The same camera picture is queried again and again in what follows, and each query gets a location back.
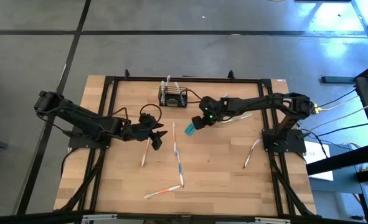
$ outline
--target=floor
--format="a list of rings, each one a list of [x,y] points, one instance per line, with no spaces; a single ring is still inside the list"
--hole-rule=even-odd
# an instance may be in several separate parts
[[[368,0],[356,3],[362,12],[368,12]],[[84,0],[0,0],[0,29],[76,30],[84,4]],[[349,92],[352,86],[325,85],[320,82],[321,76],[355,76],[368,67],[368,38],[359,19],[348,2],[93,0],[83,30],[305,32],[81,35],[72,63],[67,64],[64,95],[79,103],[88,75],[123,75],[126,68],[132,75],[198,77],[226,77],[232,69],[240,78],[287,79],[290,91],[325,103]],[[368,13],[363,19],[368,22]],[[332,32],[327,35],[321,31]],[[8,149],[0,150],[0,215],[15,212],[44,126],[35,116],[33,105],[41,90],[57,88],[72,42],[73,35],[0,35],[0,140],[9,144]],[[340,109],[311,116],[300,125],[312,128],[360,107],[356,99]],[[365,114],[358,113],[316,132],[365,122]],[[60,120],[56,123],[71,128]],[[325,140],[368,145],[368,127],[337,132]],[[52,130],[29,213],[52,210],[67,142],[67,137]],[[314,199],[323,217],[362,215],[352,195],[314,192]]]

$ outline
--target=wooden table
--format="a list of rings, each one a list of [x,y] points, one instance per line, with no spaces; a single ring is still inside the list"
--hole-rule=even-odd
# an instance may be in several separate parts
[[[82,107],[98,111],[104,79],[105,76],[88,77]],[[274,92],[288,92],[285,80],[272,80],[272,84]],[[181,85],[194,90],[201,97],[209,95],[219,99],[224,94],[240,98],[258,97],[257,85],[249,83],[196,82]],[[159,82],[120,81],[115,110],[127,107],[129,119],[137,123],[139,110],[143,105],[158,105],[159,86]],[[188,101],[196,100],[189,93]],[[147,107],[145,111],[156,118],[159,116],[156,108]],[[143,168],[141,159],[146,141],[122,142],[112,139],[111,146],[106,151],[101,175],[97,212],[277,215],[268,155],[262,143],[255,147],[247,168],[242,169],[250,147],[257,138],[261,139],[261,111],[252,111],[252,117],[241,121],[206,127],[195,131],[192,136],[186,135],[184,130],[192,117],[202,114],[198,104],[188,105],[186,109],[162,107],[162,111],[160,123],[164,127],[159,130],[167,130],[168,133],[162,138],[160,150],[154,151],[149,147]],[[278,111],[279,120],[283,116]],[[173,121],[176,122],[177,149],[181,156],[185,188],[146,200],[146,194],[180,184],[177,159],[172,147]],[[55,208],[65,205],[82,183],[88,152],[88,149],[79,149],[67,159]],[[315,212],[304,161],[293,153],[285,155],[293,190],[307,208]],[[89,207],[91,192],[90,186],[85,208]],[[285,191],[282,187],[281,196],[284,211],[287,213]]]

